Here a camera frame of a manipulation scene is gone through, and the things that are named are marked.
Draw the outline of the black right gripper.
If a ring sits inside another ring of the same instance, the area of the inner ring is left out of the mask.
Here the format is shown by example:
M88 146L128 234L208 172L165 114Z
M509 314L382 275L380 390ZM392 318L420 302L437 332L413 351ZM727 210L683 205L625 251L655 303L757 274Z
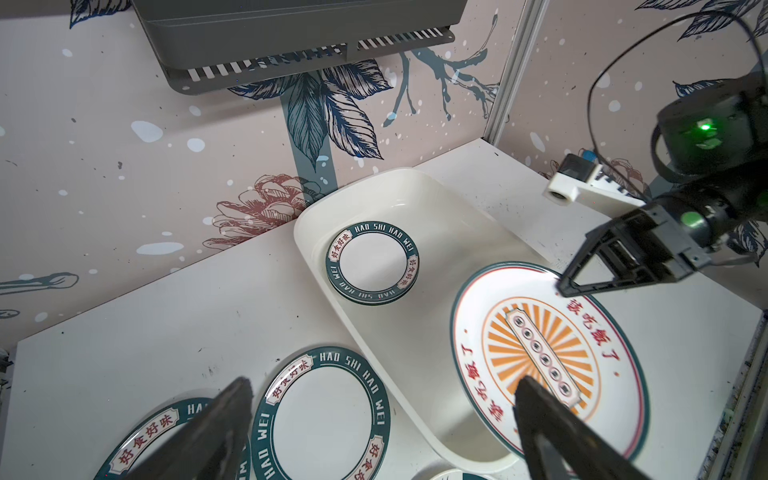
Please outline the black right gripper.
M677 200L659 200L617 217L586 235L555 282L564 297L677 283L711 263L714 227ZM601 263L590 263L593 260Z

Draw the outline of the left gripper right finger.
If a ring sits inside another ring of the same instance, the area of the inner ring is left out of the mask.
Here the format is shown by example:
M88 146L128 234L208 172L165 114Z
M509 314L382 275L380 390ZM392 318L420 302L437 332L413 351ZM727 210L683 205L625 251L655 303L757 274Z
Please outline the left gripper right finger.
M518 384L514 415L533 479L644 479L533 378Z

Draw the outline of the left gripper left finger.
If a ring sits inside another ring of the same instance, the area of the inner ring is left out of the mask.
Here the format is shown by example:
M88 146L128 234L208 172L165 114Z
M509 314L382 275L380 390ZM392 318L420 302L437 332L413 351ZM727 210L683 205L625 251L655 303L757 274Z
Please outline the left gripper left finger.
M236 479L252 419L250 380L238 377L129 479Z

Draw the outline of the large orange sunburst plate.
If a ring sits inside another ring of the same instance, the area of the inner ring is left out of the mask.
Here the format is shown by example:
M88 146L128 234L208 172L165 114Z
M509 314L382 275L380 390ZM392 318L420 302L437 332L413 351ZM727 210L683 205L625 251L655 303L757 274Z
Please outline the large orange sunburst plate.
M518 456L516 392L530 378L633 459L650 426L639 359L608 310L591 296L562 296L558 279L537 264L501 262L462 285L450 317L460 383L483 424Z

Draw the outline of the green rim plate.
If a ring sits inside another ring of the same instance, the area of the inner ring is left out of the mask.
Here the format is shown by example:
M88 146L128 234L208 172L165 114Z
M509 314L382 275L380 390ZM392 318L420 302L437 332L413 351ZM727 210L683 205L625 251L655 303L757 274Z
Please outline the green rim plate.
M404 297L421 267L419 249L401 228L367 220L344 227L332 237L324 255L331 286L343 298L381 306Z
M259 400L251 430L257 479L374 479L391 433L386 388L340 346L299 353Z
M95 479L124 479L179 433L212 401L211 397L183 398L150 412L112 450Z

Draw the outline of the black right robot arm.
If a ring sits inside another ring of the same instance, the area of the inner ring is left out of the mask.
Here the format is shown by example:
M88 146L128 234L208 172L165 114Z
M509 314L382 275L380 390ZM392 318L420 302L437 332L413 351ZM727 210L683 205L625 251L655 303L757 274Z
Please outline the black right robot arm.
M713 264L730 231L767 219L767 81L761 71L699 89L657 116L651 155L672 189L632 197L597 161L565 157L545 195L607 216L557 282L565 297L677 283Z

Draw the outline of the green rim plate beside bin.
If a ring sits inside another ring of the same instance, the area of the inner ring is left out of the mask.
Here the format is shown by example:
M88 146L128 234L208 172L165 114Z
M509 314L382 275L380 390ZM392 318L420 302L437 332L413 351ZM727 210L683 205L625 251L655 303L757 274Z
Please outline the green rim plate beside bin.
M251 430L257 479L374 479L391 433L386 388L340 346L299 353L259 400Z

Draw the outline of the white plastic bin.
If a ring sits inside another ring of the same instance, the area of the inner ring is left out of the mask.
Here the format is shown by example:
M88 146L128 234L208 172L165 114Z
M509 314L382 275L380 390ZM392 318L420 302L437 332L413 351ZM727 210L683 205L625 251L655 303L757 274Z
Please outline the white plastic bin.
M379 306L353 302L328 278L332 240L359 223L391 224L414 241L411 289ZM462 285L501 261L545 259L489 214L417 169L350 184L300 214L294 239L321 290L389 393L430 447L454 466L501 472L519 459L486 426L461 386L451 348L451 311Z

